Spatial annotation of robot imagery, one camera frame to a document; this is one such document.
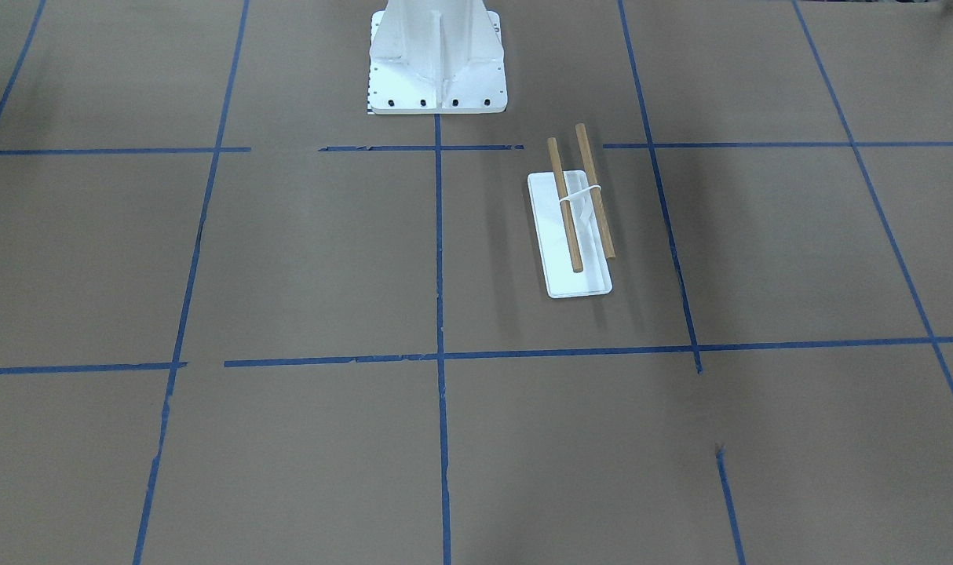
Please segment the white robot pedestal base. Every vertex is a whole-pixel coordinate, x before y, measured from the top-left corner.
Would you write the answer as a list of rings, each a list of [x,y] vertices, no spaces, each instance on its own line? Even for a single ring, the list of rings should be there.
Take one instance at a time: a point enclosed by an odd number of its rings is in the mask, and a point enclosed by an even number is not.
[[[484,1],[389,1],[370,23],[374,115],[498,114],[509,103],[501,18]]]

